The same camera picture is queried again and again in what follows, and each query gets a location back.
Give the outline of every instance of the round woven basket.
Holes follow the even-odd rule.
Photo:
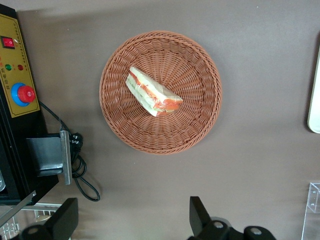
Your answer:
[[[154,117],[126,86],[133,66],[183,99],[178,112]],[[100,105],[112,131],[150,154],[189,149],[211,130],[222,101],[220,76],[207,52],[192,39],[169,31],[137,35],[108,60],[100,82]]]

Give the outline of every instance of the power cord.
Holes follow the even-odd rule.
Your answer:
[[[71,133],[68,126],[58,117],[50,108],[48,108],[43,102],[39,101],[39,104],[47,110],[57,121],[60,122],[61,127],[64,128],[69,133],[69,141],[70,141],[70,154],[71,154],[71,166],[72,166],[72,178],[75,181],[76,186],[82,193],[82,195],[93,202],[100,201],[100,194],[98,190],[87,180],[83,178],[87,171],[87,163],[86,161],[80,156],[81,147],[83,146],[83,137],[80,133]],[[79,184],[79,180],[81,180],[84,184],[86,184],[89,188],[91,188],[95,194],[96,198],[90,197],[83,188]]]

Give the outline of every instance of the yellow control panel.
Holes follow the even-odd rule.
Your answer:
[[[0,78],[12,118],[40,110],[18,21],[2,14]]]

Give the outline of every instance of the green indicator light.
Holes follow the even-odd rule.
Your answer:
[[[6,65],[5,65],[5,69],[7,69],[8,71],[10,71],[10,70],[12,69],[12,67],[11,67],[11,65],[6,64]]]

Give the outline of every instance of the red button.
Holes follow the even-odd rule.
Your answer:
[[[25,85],[19,87],[18,98],[23,103],[32,103],[36,99],[36,94],[32,87]]]
[[[2,39],[3,46],[5,48],[11,48],[11,49],[15,48],[14,40],[11,37],[2,36],[1,39]]]

